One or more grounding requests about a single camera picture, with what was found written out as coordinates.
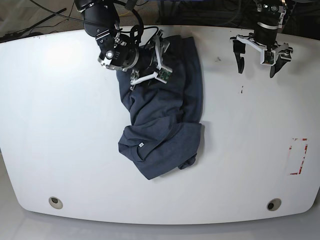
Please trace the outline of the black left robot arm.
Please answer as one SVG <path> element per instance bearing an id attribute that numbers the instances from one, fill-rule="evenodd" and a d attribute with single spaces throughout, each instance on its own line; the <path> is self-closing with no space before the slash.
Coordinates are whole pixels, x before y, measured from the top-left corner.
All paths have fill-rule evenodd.
<path id="1" fill-rule="evenodd" d="M 283 27 L 287 13 L 287 3 L 284 0 L 256 0 L 257 22 L 249 35 L 238 34 L 231 37 L 238 73 L 245 68 L 246 46 L 251 46 L 260 54 L 260 64 L 269 66 L 269 77 L 273 78 L 282 67 L 291 62 L 293 48 L 287 43 L 278 44 L 278 30 Z"/>

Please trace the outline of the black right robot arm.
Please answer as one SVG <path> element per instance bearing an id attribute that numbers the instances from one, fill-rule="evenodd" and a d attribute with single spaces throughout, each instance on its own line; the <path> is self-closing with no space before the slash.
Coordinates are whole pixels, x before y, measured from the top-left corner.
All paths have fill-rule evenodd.
<path id="1" fill-rule="evenodd" d="M 137 2 L 128 0 L 76 0 L 74 2 L 83 20 L 85 32 L 95 38 L 100 48 L 98 57 L 102 67 L 120 72 L 130 71 L 130 88 L 155 79 L 167 83 L 173 70 L 163 63 L 163 56 L 170 42 L 163 39 L 163 32 L 155 27 L 155 33 L 141 46 L 147 27 L 135 10 Z M 133 13 L 138 24 L 130 31 L 120 28 L 120 17 L 115 5 L 121 5 Z"/>

